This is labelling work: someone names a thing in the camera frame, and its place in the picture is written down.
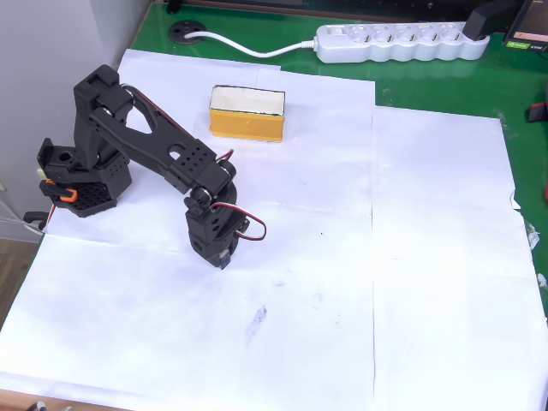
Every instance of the white wall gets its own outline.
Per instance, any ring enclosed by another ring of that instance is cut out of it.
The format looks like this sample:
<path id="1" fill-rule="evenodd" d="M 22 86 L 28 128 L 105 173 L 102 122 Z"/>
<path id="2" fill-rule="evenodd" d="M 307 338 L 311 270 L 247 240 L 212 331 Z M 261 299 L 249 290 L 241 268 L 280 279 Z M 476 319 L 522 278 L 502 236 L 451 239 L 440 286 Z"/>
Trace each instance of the white wall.
<path id="1" fill-rule="evenodd" d="M 0 200 L 22 217 L 48 211 L 36 155 L 49 137 L 73 146 L 73 87 L 101 64 L 116 67 L 151 0 L 2 2 L 0 11 Z M 0 217 L 10 215 L 0 207 Z M 37 241 L 0 222 L 0 238 Z"/>

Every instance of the black robotic arm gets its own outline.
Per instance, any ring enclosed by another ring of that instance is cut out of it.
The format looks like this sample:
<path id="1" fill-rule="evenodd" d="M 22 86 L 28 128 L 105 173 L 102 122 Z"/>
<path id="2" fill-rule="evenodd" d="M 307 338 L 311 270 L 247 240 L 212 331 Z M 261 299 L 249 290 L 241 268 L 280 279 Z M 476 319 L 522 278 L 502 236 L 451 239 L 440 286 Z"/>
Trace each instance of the black robotic arm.
<path id="1" fill-rule="evenodd" d="M 109 66 L 79 83 L 74 99 L 75 147 L 53 146 L 45 139 L 39 151 L 47 177 L 40 183 L 44 195 L 79 217 L 107 210 L 131 184 L 128 163 L 134 160 L 182 194 L 190 190 L 184 204 L 192 248 L 216 267 L 226 267 L 239 238 L 249 239 L 242 234 L 249 225 L 247 217 L 253 217 L 234 205 L 236 170 L 229 156 L 217 159 L 142 92 L 121 85 Z M 127 127 L 132 108 L 143 114 L 151 133 Z"/>

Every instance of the yellow box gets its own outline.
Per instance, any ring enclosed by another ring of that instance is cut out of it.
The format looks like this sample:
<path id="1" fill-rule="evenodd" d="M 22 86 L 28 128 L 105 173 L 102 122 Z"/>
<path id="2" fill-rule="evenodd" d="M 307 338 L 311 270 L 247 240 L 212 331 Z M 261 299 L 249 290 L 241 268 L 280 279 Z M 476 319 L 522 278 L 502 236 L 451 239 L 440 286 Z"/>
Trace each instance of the yellow box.
<path id="1" fill-rule="evenodd" d="M 219 137 L 282 141 L 285 92 L 215 86 L 209 112 L 211 132 Z"/>

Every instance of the white power strip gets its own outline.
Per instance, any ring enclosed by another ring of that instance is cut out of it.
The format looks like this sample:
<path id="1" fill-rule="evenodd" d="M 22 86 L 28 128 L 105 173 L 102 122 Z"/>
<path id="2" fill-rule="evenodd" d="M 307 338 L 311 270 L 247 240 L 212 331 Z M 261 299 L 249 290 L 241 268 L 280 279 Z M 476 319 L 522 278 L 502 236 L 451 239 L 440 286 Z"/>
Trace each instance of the white power strip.
<path id="1" fill-rule="evenodd" d="M 472 41 L 463 27 L 463 22 L 328 25 L 318 29 L 314 50 L 324 63 L 476 60 L 489 37 Z"/>

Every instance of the green table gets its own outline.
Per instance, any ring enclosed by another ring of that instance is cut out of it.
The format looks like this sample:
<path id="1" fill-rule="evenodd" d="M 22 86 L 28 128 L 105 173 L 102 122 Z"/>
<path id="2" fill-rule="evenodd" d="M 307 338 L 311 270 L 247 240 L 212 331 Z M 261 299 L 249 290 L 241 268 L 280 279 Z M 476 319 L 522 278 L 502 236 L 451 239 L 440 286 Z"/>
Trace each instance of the green table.
<path id="1" fill-rule="evenodd" d="M 500 118 L 515 179 L 515 199 L 521 205 L 523 217 L 546 235 L 533 250 L 533 262 L 536 271 L 548 277 L 548 205 L 543 199 L 544 185 L 548 182 L 548 123 L 528 124 L 525 116 L 530 104 L 546 99 L 548 61 L 541 56 L 505 49 L 503 36 L 497 34 L 492 36 L 485 55 L 475 62 L 325 64 L 310 50 L 263 60 L 216 40 L 196 45 L 173 43 L 168 38 L 168 29 L 180 20 L 199 21 L 208 30 L 256 51 L 272 51 L 311 40 L 319 26 L 341 22 L 186 5 L 180 13 L 168 15 L 163 4 L 155 3 L 132 48 L 178 56 L 269 63 L 295 73 L 373 80 L 377 83 L 377 105 Z M 548 316 L 548 291 L 540 292 Z"/>

